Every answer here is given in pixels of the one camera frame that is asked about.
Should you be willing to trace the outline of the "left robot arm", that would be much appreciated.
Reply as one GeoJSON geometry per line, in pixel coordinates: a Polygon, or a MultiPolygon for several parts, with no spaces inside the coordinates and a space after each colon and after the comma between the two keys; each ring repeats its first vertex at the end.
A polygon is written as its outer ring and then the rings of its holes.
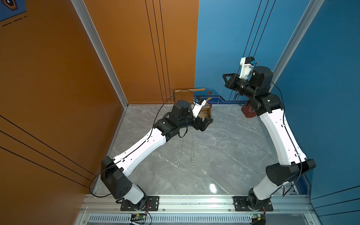
{"type": "Polygon", "coordinates": [[[182,128],[205,131],[212,123],[210,117],[199,116],[207,100],[195,97],[193,103],[177,101],[170,112],[155,120],[150,131],[129,149],[115,157],[105,157],[101,161],[98,177],[105,184],[115,200],[130,202],[136,210],[148,208],[149,197],[129,176],[133,170],[153,151],[164,145],[174,136],[180,136],[182,128]]]}

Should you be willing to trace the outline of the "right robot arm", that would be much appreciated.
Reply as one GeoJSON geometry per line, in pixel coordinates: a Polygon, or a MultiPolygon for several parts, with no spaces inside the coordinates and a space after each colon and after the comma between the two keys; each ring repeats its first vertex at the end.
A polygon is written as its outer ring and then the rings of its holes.
{"type": "Polygon", "coordinates": [[[249,99],[249,105],[267,131],[278,158],[278,163],[267,166],[263,180],[252,188],[247,206],[252,211],[263,211],[271,196],[285,184],[296,184],[300,177],[316,167],[298,145],[285,116],[285,106],[280,97],[270,93],[273,72],[264,66],[250,71],[251,78],[239,74],[224,74],[225,87],[249,99]]]}

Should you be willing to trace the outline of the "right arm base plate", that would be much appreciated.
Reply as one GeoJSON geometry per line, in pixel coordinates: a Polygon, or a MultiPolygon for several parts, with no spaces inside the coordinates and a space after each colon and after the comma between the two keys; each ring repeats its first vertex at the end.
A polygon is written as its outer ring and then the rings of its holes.
{"type": "Polygon", "coordinates": [[[236,212],[272,212],[271,199],[258,200],[255,196],[234,196],[232,198],[236,212]]]}

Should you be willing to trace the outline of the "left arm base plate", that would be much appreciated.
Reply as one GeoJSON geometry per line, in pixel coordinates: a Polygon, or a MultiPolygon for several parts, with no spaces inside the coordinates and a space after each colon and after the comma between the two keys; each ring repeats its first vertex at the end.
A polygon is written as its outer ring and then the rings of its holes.
{"type": "Polygon", "coordinates": [[[139,203],[133,204],[129,200],[123,200],[121,211],[147,211],[157,212],[159,207],[159,196],[145,196],[139,203]]]}

